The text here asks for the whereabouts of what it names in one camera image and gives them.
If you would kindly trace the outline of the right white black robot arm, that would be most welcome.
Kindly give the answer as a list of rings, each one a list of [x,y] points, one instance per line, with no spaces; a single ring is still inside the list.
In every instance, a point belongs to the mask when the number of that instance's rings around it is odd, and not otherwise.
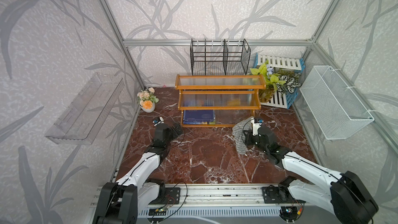
[[[278,144],[274,132],[254,122],[251,130],[242,129],[238,140],[247,148],[255,148],[274,166],[306,179],[303,182],[289,176],[279,183],[281,197],[291,196],[329,211],[342,224],[373,223],[379,207],[358,175],[341,173],[305,159],[291,149]]]

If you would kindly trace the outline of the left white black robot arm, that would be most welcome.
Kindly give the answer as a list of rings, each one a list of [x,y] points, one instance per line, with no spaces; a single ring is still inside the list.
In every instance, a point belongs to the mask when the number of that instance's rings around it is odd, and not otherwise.
[[[171,142],[183,134],[179,123],[159,123],[154,138],[134,165],[118,181],[106,183],[100,191],[94,224],[135,224],[138,214],[153,201],[162,201],[164,182],[149,176],[165,160],[173,148]]]

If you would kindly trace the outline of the grey striped cloth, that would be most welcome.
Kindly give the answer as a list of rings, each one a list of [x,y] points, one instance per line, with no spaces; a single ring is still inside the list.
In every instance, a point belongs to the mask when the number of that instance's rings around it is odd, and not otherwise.
[[[254,117],[249,117],[245,120],[240,121],[232,128],[233,140],[235,141],[236,151],[240,155],[245,155],[247,152],[247,146],[244,144],[245,136],[243,131],[252,132],[251,121]]]

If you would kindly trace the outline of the orange wooden three-tier bookshelf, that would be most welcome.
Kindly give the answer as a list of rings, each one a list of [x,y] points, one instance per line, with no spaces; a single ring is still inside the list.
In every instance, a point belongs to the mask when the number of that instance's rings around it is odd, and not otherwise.
[[[183,127],[233,127],[261,109],[259,91],[265,89],[262,75],[177,75],[178,110]],[[214,124],[183,124],[185,110],[215,110]]]

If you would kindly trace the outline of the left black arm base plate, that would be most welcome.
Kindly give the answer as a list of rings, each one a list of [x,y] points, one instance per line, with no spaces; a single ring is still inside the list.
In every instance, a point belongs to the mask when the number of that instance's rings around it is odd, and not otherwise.
[[[165,188],[160,191],[158,197],[151,202],[152,205],[175,205],[180,202],[180,188]]]

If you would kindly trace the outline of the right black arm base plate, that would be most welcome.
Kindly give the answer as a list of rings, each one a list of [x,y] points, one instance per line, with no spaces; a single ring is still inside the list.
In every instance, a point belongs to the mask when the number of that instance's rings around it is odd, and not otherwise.
[[[280,188],[274,185],[262,187],[262,197],[265,204],[294,204],[305,203],[305,201],[297,200],[292,197],[287,188]]]

